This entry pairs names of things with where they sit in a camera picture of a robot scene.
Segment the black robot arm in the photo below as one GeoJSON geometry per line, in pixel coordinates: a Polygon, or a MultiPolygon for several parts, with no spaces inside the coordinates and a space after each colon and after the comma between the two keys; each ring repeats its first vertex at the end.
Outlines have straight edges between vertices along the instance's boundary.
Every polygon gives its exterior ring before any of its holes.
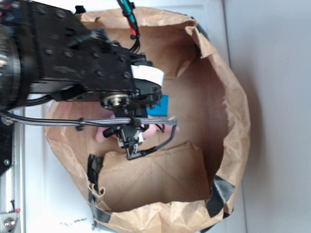
{"type": "Polygon", "coordinates": [[[105,127],[104,136],[116,135],[128,159],[157,151],[139,151],[142,134],[149,128],[147,108],[159,104],[161,86],[137,68],[156,70],[139,49],[138,25],[133,5],[120,2],[132,29],[134,45],[127,49],[109,39],[104,28],[87,29],[71,12],[26,0],[0,3],[0,113],[33,125],[105,127]],[[51,100],[98,101],[114,119],[47,120],[12,114],[19,107],[51,100]]]}

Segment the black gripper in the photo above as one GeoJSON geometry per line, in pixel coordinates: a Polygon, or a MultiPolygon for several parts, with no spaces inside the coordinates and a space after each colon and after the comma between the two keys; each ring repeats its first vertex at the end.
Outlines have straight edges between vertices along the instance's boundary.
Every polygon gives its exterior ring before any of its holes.
{"type": "MultiPolygon", "coordinates": [[[[154,67],[147,60],[145,53],[131,53],[129,57],[122,55],[122,62],[129,62],[122,79],[132,85],[125,90],[115,90],[102,93],[101,106],[112,111],[116,117],[147,117],[147,108],[160,105],[162,98],[163,71],[154,67]]],[[[144,141],[141,128],[118,126],[104,130],[103,136],[112,135],[118,138],[120,148],[126,150],[127,159],[133,160],[146,155],[139,151],[139,145],[144,141]]]]}

